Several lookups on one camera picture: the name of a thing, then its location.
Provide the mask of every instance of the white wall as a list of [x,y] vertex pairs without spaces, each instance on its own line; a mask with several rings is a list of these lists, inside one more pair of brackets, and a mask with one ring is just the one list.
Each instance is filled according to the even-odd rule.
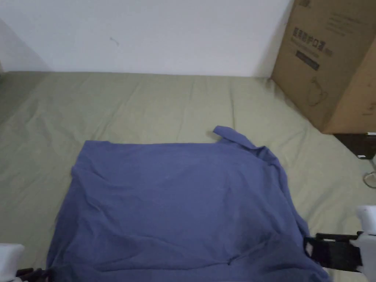
[[269,76],[291,0],[0,0],[5,71]]

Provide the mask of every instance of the white robot part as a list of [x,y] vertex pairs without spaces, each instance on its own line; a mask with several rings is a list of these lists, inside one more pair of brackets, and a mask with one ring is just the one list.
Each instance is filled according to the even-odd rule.
[[370,282],[376,282],[376,206],[359,206],[356,213],[363,229],[358,239],[351,241],[360,249],[363,266],[358,271]]
[[0,243],[0,282],[20,281],[16,273],[24,249],[20,244]]

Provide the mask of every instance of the cardboard box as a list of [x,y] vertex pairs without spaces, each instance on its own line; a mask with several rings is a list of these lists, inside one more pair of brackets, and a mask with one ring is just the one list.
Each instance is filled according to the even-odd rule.
[[296,0],[272,79],[323,133],[376,132],[376,0]]

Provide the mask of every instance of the mattress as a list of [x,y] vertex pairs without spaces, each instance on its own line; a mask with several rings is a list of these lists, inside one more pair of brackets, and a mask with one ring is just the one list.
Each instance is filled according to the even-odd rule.
[[270,79],[12,72],[0,78],[0,242],[25,245],[20,268],[44,267],[85,140],[212,143],[217,125],[279,158],[312,234],[361,230],[356,206],[376,204],[362,181],[372,166],[316,130]]

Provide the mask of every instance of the black object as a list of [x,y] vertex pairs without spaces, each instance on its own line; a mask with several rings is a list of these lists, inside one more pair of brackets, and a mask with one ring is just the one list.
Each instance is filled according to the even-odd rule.
[[28,282],[47,282],[51,280],[52,273],[50,270],[42,270],[38,268],[34,270],[33,268],[25,268],[17,270],[16,277],[20,278],[22,281]]
[[334,134],[334,136],[360,159],[373,159],[376,154],[376,135]]
[[322,267],[351,272],[359,272],[358,266],[363,266],[360,250],[353,246],[350,240],[356,240],[357,235],[336,235],[318,233],[316,237],[304,238],[304,249],[307,255]]

